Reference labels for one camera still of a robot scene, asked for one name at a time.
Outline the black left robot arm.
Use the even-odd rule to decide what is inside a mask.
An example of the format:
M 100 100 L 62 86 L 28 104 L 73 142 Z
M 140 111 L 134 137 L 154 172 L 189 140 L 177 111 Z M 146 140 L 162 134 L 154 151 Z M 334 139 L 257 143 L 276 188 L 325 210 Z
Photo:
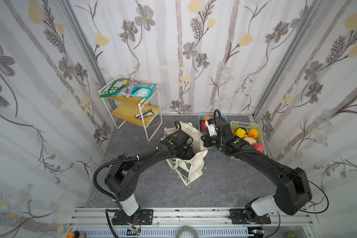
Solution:
M 121 211 L 122 221 L 136 224 L 141 219 L 141 208 L 134 193 L 140 175 L 153 165 L 170 158 L 191 159 L 194 156 L 194 136 L 184 132 L 175 121 L 176 130 L 155 147 L 142 154 L 125 153 L 98 167 L 93 174 L 93 185 L 102 194 L 113 199 Z

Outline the cream canvas grocery bag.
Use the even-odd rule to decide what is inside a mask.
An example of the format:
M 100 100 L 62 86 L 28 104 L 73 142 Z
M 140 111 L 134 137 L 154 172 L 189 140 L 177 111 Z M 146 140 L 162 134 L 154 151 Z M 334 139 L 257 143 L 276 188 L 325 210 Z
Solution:
M 201 140 L 201 132 L 194 128 L 192 123 L 180 122 L 181 130 L 190 136 L 190 148 L 193 149 L 193 156 L 189 159 L 169 158 L 166 160 L 171 170 L 178 174 L 185 186 L 199 178 L 203 172 L 204 158 L 208 153 L 208 149 L 204 147 L 204 142 Z

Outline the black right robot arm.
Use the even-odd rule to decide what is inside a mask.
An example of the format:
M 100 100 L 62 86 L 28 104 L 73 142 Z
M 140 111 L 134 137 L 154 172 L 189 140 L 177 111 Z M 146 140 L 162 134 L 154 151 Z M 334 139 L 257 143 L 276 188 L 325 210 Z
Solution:
M 214 111 L 210 122 L 209 133 L 201 138 L 205 147 L 215 146 L 226 156 L 248 163 L 276 186 L 274 195 L 256 198 L 245 206 L 243 218 L 247 222 L 256 223 L 269 213 L 295 215 L 304 211 L 303 207 L 312 200 L 310 185 L 313 183 L 303 169 L 282 165 L 236 136 L 229 124 L 222 124 L 218 109 Z

